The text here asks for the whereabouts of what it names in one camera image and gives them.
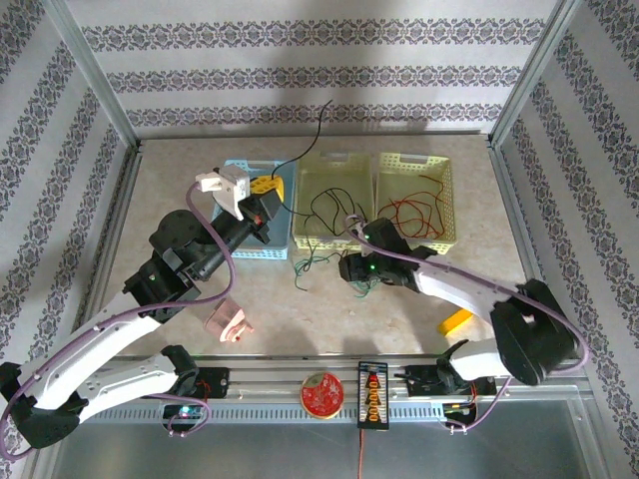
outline round red board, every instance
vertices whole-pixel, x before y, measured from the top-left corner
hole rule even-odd
[[[302,406],[313,417],[330,419],[343,405],[343,387],[329,372],[309,376],[302,384]]]

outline pink object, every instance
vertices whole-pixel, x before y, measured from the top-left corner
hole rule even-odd
[[[209,319],[204,323],[204,329],[220,336],[220,342],[236,342],[246,330],[253,332],[253,327],[246,321],[244,310],[229,297],[220,301]]]

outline beige table surface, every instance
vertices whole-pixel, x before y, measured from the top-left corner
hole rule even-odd
[[[186,207],[184,195],[195,175],[221,166],[228,158],[287,159],[301,153],[310,138],[152,140],[135,184],[106,299],[151,256],[148,237],[162,217]],[[458,243],[446,255],[459,265],[492,277],[524,279],[514,239],[483,136],[326,137],[316,148],[324,152],[402,152],[450,157]],[[197,194],[196,205],[209,216],[210,195]],[[405,288],[378,286],[356,298],[339,278],[336,260],[314,264],[301,279],[308,292],[294,287],[293,264],[304,257],[292,242],[289,259],[238,259],[237,287],[232,292],[255,328],[239,343],[220,343],[203,329],[212,306],[188,308],[153,334],[140,338],[122,354],[151,355],[168,344],[182,344],[191,354],[419,353],[441,352],[451,340],[492,335],[474,320],[454,338],[444,338],[437,325],[457,307]],[[207,283],[201,297],[220,291],[228,280],[225,266]]]

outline striped wall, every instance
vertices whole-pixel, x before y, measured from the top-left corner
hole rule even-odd
[[[141,138],[494,125],[555,0],[68,0]]]
[[[71,331],[125,148],[39,1],[0,0],[0,105],[0,362],[22,363]]]
[[[639,476],[638,10],[583,3],[501,148],[545,279],[590,343],[615,478]]]

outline light green basket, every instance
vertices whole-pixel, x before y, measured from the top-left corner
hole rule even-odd
[[[431,157],[424,155],[407,155],[401,153],[381,153],[379,154],[379,167],[377,171],[377,189],[375,195],[375,217],[378,218],[379,211],[390,203],[390,200],[398,201],[412,193],[431,192],[434,195],[439,193],[440,186],[419,175],[427,175],[443,183],[443,191],[439,198],[439,211],[441,212],[441,222],[437,214],[433,214],[430,223],[444,234],[438,239],[414,239],[406,238],[412,246],[424,245],[435,249],[440,254],[446,254],[456,243],[455,236],[455,215],[452,197],[452,167],[450,159],[446,157]],[[435,199],[430,195],[420,195],[418,198],[434,208]],[[402,211],[409,211],[408,207],[402,207]],[[381,217],[391,218],[394,208],[387,208],[381,212]],[[415,218],[415,215],[407,214],[408,218]],[[406,224],[403,226],[409,235],[415,234],[419,230],[420,224]]]
[[[357,214],[361,216],[362,213],[357,206],[360,204],[366,218],[372,221],[374,199],[370,165],[370,154],[316,152],[306,155],[298,163],[295,211],[309,214],[311,201],[315,196],[328,188],[342,188],[352,196]],[[337,197],[350,213],[347,196],[337,193]],[[316,200],[314,210],[332,226],[336,206],[328,195],[322,195]],[[343,212],[337,216],[337,232],[343,231],[344,218]],[[347,233],[336,237],[317,218],[310,219],[305,228],[305,219],[300,215],[294,215],[293,218],[293,239],[299,248],[310,249],[314,246],[316,249],[361,250],[359,243]]]

